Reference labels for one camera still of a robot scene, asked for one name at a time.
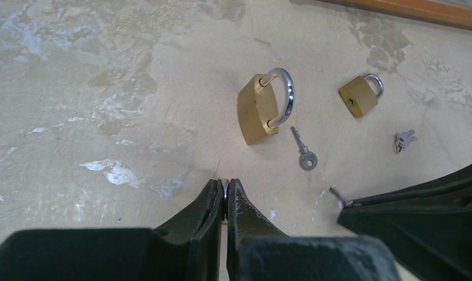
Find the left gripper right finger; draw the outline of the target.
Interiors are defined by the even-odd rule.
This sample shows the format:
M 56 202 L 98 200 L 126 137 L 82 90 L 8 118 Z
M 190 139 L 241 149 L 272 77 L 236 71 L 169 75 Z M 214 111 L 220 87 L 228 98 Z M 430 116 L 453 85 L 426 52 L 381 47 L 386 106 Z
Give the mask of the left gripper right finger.
M 248 199 L 239 179 L 227 181 L 230 280 L 399 280 L 394 257 L 378 239 L 292 237 Z

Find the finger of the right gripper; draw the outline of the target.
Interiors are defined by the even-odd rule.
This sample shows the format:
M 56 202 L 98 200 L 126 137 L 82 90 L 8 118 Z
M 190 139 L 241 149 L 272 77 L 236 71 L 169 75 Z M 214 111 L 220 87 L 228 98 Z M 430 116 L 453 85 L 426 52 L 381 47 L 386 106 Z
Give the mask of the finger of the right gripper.
M 381 240 L 420 280 L 472 280 L 472 164 L 426 183 L 354 199 L 337 222 Z

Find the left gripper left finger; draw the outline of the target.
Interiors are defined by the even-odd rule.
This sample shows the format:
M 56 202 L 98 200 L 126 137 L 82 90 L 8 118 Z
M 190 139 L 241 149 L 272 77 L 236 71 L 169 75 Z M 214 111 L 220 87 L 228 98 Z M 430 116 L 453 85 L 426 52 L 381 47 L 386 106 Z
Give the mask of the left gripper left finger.
M 27 229 L 0 245 L 0 280 L 218 280 L 223 188 L 157 228 Z

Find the key of large padlock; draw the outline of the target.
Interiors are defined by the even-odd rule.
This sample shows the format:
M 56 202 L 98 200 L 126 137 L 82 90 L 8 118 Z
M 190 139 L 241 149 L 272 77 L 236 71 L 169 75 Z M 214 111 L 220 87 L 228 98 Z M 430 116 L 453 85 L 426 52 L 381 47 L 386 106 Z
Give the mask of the key of large padlock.
M 309 151 L 308 147 L 301 141 L 299 132 L 294 126 L 290 127 L 290 131 L 294 137 L 294 140 L 298 146 L 299 151 L 299 165 L 302 170 L 310 171 L 313 170 L 318 164 L 318 158 L 316 154 Z

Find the long shackle brass padlock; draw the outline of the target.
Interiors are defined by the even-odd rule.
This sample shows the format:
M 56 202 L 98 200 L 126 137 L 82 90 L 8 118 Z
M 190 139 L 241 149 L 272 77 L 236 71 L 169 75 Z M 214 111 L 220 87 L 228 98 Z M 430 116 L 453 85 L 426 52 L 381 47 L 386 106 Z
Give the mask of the long shackle brass padlock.
M 222 204 L 222 221 L 228 221 L 228 189 L 230 181 L 229 179 L 222 179 L 222 188 L 223 188 L 223 204 Z

